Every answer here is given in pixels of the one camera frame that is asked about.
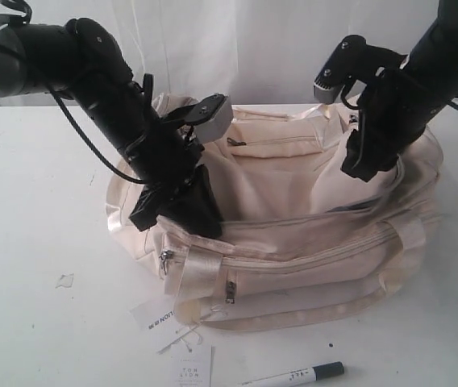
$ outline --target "cream bag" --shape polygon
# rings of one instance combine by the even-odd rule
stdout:
[[[161,96],[155,104],[163,114],[190,102]],[[163,217],[139,232],[128,216],[141,187],[112,178],[110,233],[163,279],[180,322],[236,331],[326,322],[387,298],[418,271],[439,221],[440,146],[426,131],[393,170],[352,179],[340,172],[351,113],[235,108],[226,136],[201,160],[224,218],[218,240]]]

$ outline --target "marker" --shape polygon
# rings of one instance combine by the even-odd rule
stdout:
[[[246,381],[239,387],[293,387],[303,385],[312,381],[321,381],[330,377],[339,377],[345,372],[344,365],[340,362],[318,365],[317,367],[304,368],[277,375],[275,377],[265,377],[257,381]]]

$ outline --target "paper tag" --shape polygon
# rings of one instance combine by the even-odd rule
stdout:
[[[191,332],[191,328],[180,324],[173,316],[173,303],[173,297],[161,296],[131,310],[154,352],[163,351]]]
[[[186,347],[182,343],[174,344],[169,385],[173,387],[210,387],[212,353],[213,347],[210,345]]]

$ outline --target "white table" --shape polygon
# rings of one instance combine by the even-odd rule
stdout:
[[[215,347],[214,387],[335,360],[347,375],[321,385],[458,385],[458,113],[432,127],[446,156],[447,216],[421,273],[357,318],[253,334],[199,329]],[[57,108],[0,108],[0,386],[165,385],[168,357],[148,354],[129,313],[160,282],[107,233],[109,179]],[[73,287],[56,289],[70,273]]]

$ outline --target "zipper pull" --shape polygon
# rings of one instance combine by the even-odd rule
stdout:
[[[173,252],[170,250],[163,250],[159,255],[160,270],[166,276],[168,274],[168,260],[172,259]]]
[[[236,283],[232,281],[228,281],[226,283],[226,303],[234,304],[235,296],[236,296]]]
[[[235,139],[232,139],[231,137],[227,137],[227,143],[231,145],[232,147],[243,147],[247,145],[245,141],[236,141]]]

